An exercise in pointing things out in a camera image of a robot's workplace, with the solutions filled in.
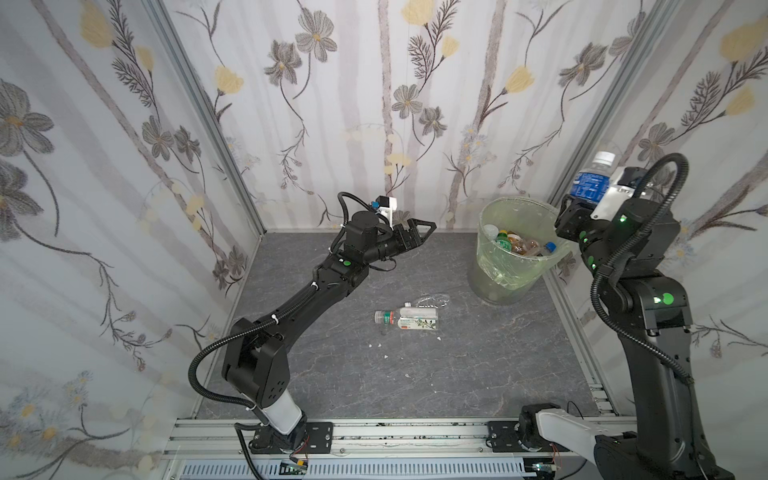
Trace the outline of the clear bottle blue label white cap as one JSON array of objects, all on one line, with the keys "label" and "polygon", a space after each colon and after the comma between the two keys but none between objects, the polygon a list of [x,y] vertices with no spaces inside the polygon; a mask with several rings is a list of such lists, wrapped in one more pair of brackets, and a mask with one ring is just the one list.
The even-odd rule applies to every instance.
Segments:
[{"label": "clear bottle blue label white cap", "polygon": [[597,205],[610,186],[616,154],[598,151],[592,160],[574,177],[569,194],[579,200]]}]

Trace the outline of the orange copper label bottle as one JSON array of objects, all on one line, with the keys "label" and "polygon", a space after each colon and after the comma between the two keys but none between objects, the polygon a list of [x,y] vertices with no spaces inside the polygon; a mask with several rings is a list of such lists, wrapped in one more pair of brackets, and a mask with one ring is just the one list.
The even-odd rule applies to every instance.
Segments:
[{"label": "orange copper label bottle", "polygon": [[512,253],[517,255],[525,255],[531,248],[530,242],[522,237],[516,235],[509,235],[508,237],[512,242]]}]

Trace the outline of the clear bottle green cap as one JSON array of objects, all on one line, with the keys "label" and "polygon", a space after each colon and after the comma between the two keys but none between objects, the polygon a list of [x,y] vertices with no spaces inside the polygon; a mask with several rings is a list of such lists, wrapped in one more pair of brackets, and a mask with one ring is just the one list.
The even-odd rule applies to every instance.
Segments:
[{"label": "clear bottle green cap", "polygon": [[379,310],[374,313],[374,322],[379,325],[398,327],[402,330],[436,331],[438,311],[433,307],[414,307],[406,303],[397,310]]}]

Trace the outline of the white bottle red cap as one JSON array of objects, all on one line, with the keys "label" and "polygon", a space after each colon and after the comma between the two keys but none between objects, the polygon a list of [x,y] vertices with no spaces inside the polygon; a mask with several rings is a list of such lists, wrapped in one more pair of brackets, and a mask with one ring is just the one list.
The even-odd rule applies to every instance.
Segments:
[{"label": "white bottle red cap", "polygon": [[500,233],[499,228],[493,224],[485,224],[482,231],[491,242],[496,242]]}]

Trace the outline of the crushed clear bottle white cap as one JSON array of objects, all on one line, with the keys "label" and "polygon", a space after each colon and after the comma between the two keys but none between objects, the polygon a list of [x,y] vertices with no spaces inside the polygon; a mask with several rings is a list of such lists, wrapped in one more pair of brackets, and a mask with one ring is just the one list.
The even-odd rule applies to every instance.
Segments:
[{"label": "crushed clear bottle white cap", "polygon": [[446,307],[450,303],[450,295],[447,293],[436,293],[424,295],[412,302],[412,305],[417,308],[434,308],[440,309]]}]

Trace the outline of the green soda bottle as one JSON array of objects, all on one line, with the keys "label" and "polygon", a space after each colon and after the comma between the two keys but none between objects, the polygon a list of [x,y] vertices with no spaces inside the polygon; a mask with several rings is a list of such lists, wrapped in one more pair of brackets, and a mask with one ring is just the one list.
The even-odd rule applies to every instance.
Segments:
[{"label": "green soda bottle", "polygon": [[506,252],[512,251],[512,242],[510,241],[508,237],[508,233],[506,231],[500,231],[495,238],[496,244],[502,248]]}]

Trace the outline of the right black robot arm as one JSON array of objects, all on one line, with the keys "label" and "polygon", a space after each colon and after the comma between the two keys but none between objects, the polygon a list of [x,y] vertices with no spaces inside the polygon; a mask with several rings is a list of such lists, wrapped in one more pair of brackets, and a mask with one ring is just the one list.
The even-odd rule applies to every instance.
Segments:
[{"label": "right black robot arm", "polygon": [[553,404],[524,407],[521,446],[558,444],[594,464],[605,479],[731,479],[704,432],[691,366],[692,314],[682,284],[658,266],[680,232],[668,206],[630,198],[612,219],[566,196],[555,231],[577,243],[593,276],[589,298],[622,344],[636,427],[618,434]]}]

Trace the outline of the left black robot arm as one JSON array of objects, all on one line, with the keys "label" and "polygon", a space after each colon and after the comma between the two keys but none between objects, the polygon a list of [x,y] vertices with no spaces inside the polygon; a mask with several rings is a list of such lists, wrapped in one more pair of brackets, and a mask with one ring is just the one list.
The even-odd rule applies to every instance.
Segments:
[{"label": "left black robot arm", "polygon": [[263,317],[238,320],[226,345],[222,376],[246,408],[278,434],[290,437],[305,422],[288,384],[288,353],[300,336],[329,308],[348,297],[368,277],[375,262],[388,261],[423,245],[434,222],[409,219],[390,226],[381,214],[358,211],[345,224],[317,265],[309,283]]}]

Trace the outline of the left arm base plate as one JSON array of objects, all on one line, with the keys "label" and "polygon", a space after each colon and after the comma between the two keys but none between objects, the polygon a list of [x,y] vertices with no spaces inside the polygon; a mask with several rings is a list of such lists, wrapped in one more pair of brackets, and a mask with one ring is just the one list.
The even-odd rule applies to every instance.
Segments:
[{"label": "left arm base plate", "polygon": [[329,454],[332,447],[332,422],[300,422],[290,434],[281,434],[271,426],[256,426],[248,438],[252,454]]}]

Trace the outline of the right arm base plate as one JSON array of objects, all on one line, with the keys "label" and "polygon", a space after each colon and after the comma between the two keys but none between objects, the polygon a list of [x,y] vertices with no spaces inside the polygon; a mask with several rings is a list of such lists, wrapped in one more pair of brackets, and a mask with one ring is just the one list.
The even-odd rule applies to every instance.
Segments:
[{"label": "right arm base plate", "polygon": [[526,445],[520,438],[517,421],[489,421],[486,446],[493,453],[540,452],[538,446]]}]

